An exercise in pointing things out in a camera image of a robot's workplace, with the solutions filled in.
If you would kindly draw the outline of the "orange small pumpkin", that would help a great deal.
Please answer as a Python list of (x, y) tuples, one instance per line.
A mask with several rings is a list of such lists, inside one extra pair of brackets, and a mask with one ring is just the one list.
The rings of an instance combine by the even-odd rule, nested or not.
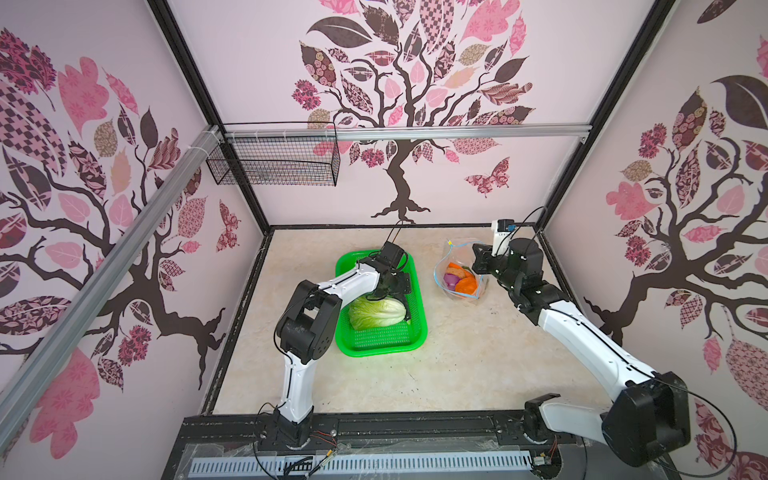
[(474, 276), (465, 276), (460, 279), (455, 287), (454, 291), (464, 295), (474, 295), (478, 289), (478, 282)]

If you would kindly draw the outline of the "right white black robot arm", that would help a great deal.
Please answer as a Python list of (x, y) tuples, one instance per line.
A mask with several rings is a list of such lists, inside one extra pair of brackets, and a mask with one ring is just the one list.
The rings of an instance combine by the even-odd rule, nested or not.
[(595, 327), (543, 277), (543, 253), (524, 238), (472, 246), (472, 269), (496, 279), (516, 309), (558, 340), (608, 395), (611, 406), (577, 405), (550, 393), (526, 402), (526, 437), (545, 443), (567, 433), (602, 443), (625, 464), (640, 467), (691, 441), (688, 390), (672, 372), (659, 373)]

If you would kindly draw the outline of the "green plastic basket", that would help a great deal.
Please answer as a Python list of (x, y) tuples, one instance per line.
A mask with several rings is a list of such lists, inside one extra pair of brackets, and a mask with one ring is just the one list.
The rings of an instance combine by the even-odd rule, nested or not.
[(335, 332), (340, 351), (353, 358), (419, 349), (428, 327), (414, 260), (406, 256), (395, 278), (405, 285), (386, 297), (365, 294), (344, 307)]

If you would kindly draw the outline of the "clear zip top bag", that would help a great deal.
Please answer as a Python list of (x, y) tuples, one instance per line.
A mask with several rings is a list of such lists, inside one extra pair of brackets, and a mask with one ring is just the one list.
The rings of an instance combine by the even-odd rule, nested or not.
[(457, 300), (479, 301), (485, 293), (488, 276), (474, 268), (474, 238), (448, 240), (440, 260), (433, 269), (433, 280), (438, 288)]

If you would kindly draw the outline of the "napa cabbage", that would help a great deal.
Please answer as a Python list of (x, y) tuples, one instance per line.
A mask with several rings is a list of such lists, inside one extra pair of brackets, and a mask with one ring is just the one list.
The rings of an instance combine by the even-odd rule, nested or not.
[(349, 323), (356, 331), (386, 328), (405, 320), (406, 306), (397, 299), (368, 300), (360, 297), (348, 309)]

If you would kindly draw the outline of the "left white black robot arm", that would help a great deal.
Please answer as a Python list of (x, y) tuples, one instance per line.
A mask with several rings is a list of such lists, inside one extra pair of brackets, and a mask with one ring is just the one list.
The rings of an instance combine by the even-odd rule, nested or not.
[(276, 348), (285, 357), (284, 389), (275, 422), (291, 447), (309, 440), (316, 363), (335, 337), (342, 310), (358, 310), (364, 330), (411, 319), (407, 262), (408, 254), (387, 241), (339, 276), (321, 283), (304, 280), (296, 287), (273, 334)]

